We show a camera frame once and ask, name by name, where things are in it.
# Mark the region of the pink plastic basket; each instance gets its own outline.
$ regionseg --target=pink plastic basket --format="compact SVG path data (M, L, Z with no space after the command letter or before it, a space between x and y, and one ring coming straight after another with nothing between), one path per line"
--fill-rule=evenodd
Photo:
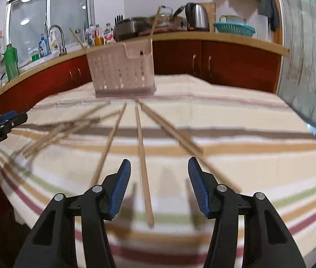
M154 94L152 39L98 46L86 55L96 97Z

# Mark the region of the dark floor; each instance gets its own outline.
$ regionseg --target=dark floor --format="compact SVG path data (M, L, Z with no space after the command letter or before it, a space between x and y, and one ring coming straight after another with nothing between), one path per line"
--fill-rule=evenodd
M0 260L7 268L13 267L30 229L16 223L14 210L0 188Z

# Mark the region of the basket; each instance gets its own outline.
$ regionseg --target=basket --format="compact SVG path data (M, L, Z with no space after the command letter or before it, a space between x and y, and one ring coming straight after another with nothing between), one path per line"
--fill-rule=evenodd
M96 98L154 94L152 39L99 46L86 55Z
M215 22L214 26L220 33L230 33L252 37L256 33L255 28L235 22Z

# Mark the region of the teal plastic basket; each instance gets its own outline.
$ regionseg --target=teal plastic basket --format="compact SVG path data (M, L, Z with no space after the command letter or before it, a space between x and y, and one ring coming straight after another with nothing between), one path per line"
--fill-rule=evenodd
M214 26L220 33L230 33L252 37L256 33L255 28L235 22L215 22Z

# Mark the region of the green stripe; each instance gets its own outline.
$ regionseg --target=green stripe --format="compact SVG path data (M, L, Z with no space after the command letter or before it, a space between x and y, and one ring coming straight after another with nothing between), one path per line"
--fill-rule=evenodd
M8 160L10 161L10 156L6 154L3 150L0 149L0 153ZM24 175L28 178L30 178L32 181L34 181L39 186L43 187L45 190L52 192L53 194L56 193L64 193L67 196L71 197L73 196L72 193L69 191L64 191L63 189L59 189L56 186L50 185L49 183L43 181L42 179L36 177L26 169L25 167L21 167L15 162L11 162L12 165L15 167L16 170L24 173ZM307 189L305 191L302 191L300 193L294 194L292 196L289 196L287 198L283 198L277 201L272 202L273 206L278 209L282 207L286 207L288 205L291 205L292 203L295 203L297 201L300 201L306 197L313 196L316 194L316 186L312 187L310 189ZM117 218L122 220L130 220L135 222L146 222L146 215L143 212L137 212L132 211L128 208L122 207L119 214L117 215ZM207 223L207 219L203 216L203 214L165 214L165 213L156 213L154 212L154 222L159 224L175 224L175 225L193 225L194 227L199 227L201 225L205 225Z

